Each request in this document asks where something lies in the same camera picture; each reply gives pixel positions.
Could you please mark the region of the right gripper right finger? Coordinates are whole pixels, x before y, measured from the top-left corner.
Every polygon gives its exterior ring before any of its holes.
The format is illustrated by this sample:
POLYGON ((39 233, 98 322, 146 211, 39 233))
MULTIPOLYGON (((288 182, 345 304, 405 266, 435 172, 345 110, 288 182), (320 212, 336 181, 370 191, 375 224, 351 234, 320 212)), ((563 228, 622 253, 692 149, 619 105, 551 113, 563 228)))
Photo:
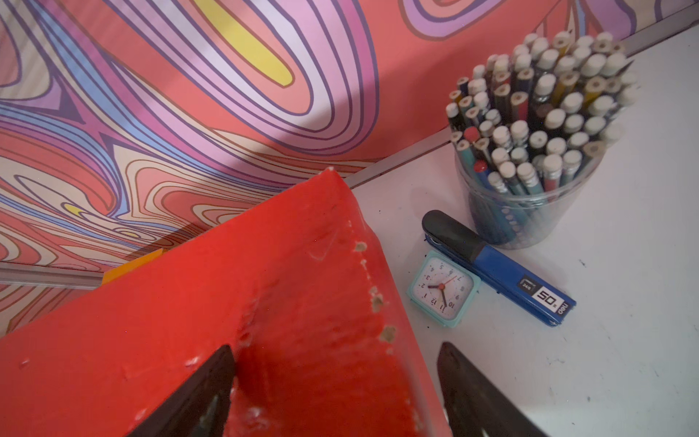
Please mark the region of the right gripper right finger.
POLYGON ((441 345, 437 370, 454 436, 544 435, 452 343, 441 345))

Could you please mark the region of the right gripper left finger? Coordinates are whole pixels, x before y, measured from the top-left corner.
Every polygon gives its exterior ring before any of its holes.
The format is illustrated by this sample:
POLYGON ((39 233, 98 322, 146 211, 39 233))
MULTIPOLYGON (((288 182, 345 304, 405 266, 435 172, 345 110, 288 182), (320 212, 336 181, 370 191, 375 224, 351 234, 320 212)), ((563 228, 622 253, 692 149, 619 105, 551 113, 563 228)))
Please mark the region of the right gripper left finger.
POLYGON ((232 349, 219 347, 130 434, 132 436, 202 436, 224 434, 236 376, 232 349))

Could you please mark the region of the orange shoebox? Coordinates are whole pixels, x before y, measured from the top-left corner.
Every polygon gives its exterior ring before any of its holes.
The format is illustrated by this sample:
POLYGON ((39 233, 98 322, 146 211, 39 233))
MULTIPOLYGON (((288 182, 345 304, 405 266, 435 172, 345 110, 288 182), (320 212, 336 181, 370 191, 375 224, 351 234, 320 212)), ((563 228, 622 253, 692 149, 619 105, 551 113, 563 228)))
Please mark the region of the orange shoebox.
POLYGON ((143 255, 137 258, 136 260, 131 260, 121 266, 118 266, 114 269, 110 269, 103 275, 101 284, 106 285, 109 282, 113 282, 114 280, 123 277, 127 273, 130 273, 131 271, 134 271, 135 269, 138 269, 148 264, 149 262, 156 260, 157 258, 164 255, 166 252, 166 249, 158 249, 157 251, 153 251, 149 254, 143 255))

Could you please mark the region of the red shoebox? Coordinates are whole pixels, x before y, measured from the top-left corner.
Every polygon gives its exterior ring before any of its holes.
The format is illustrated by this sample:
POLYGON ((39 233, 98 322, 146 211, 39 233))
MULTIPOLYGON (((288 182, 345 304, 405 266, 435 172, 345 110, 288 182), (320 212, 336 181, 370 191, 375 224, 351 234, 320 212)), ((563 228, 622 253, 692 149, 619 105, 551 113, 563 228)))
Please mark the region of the red shoebox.
POLYGON ((229 347, 229 436, 447 436, 382 246, 331 169, 1 340, 1 433, 125 436, 229 347))

